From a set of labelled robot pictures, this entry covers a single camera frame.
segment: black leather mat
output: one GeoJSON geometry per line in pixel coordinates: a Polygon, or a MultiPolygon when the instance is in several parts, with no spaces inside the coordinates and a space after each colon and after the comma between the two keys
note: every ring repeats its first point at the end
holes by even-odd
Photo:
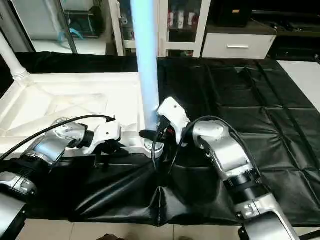
{"type": "MultiPolygon", "coordinates": [[[[137,71],[129,57],[18,57],[31,73],[137,71]]],[[[0,71],[5,92],[10,76],[5,67],[0,71]]],[[[158,76],[161,101],[176,97],[191,120],[216,115],[240,132],[293,225],[320,225],[320,116],[276,61],[159,59],[158,76]]],[[[139,154],[108,161],[108,167],[93,168],[93,157],[64,159],[44,180],[31,217],[155,226],[239,223],[214,168],[191,144],[171,175],[166,163],[155,173],[139,154]]]]}

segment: cabinet drawer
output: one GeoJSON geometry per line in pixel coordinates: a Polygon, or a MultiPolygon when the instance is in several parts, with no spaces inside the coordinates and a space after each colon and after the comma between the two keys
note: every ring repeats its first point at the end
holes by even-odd
{"type": "Polygon", "coordinates": [[[264,59],[274,42],[273,35],[208,33],[203,58],[264,59]]]}

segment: white pipe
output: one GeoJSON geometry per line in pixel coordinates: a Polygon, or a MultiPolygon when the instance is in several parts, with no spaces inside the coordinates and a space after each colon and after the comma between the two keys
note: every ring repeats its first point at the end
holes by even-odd
{"type": "Polygon", "coordinates": [[[0,54],[8,65],[14,80],[21,81],[29,77],[27,70],[21,66],[14,51],[9,46],[2,32],[0,31],[0,54]]]}
{"type": "Polygon", "coordinates": [[[159,88],[154,0],[131,0],[131,12],[141,82],[145,128],[156,130],[158,123],[159,88]]]}

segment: white plastic tray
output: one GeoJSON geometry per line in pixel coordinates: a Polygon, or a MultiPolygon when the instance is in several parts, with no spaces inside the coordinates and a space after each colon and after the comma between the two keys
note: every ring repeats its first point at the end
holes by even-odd
{"type": "MultiPolygon", "coordinates": [[[[15,81],[0,99],[0,154],[57,118],[90,114],[115,116],[122,127],[121,143],[131,153],[142,151],[139,131],[145,123],[138,73],[32,74],[28,82],[23,86],[15,81]]],[[[93,131],[103,121],[88,118],[79,123],[93,131]]],[[[15,157],[29,144],[17,150],[15,157]]],[[[79,152],[68,149],[65,157],[79,152]]]]}

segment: white floor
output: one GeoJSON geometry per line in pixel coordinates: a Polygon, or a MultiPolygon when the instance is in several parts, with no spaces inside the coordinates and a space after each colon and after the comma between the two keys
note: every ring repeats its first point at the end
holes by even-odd
{"type": "MultiPolygon", "coordinates": [[[[318,228],[295,228],[298,235],[318,228]]],[[[105,234],[125,240],[178,240],[188,237],[193,240],[239,240],[238,227],[213,225],[164,225],[155,227],[142,224],[88,223],[28,219],[18,240],[97,240],[105,234]]]]}
{"type": "MultiPolygon", "coordinates": [[[[320,65],[313,62],[279,61],[293,81],[320,111],[320,65]]],[[[319,228],[296,228],[303,235],[319,228]]],[[[238,240],[238,227],[167,224],[154,227],[141,224],[120,223],[71,223],[68,221],[27,220],[18,240],[96,240],[105,234],[126,240],[178,240],[189,237],[194,240],[238,240]]]]}
{"type": "MultiPolygon", "coordinates": [[[[58,43],[56,40],[33,40],[33,46],[37,52],[56,52],[72,54],[68,41],[58,43]]],[[[107,33],[99,38],[85,38],[84,40],[74,38],[78,54],[106,55],[107,33]]]]}
{"type": "Polygon", "coordinates": [[[320,112],[320,64],[308,61],[278,62],[320,112]]]}

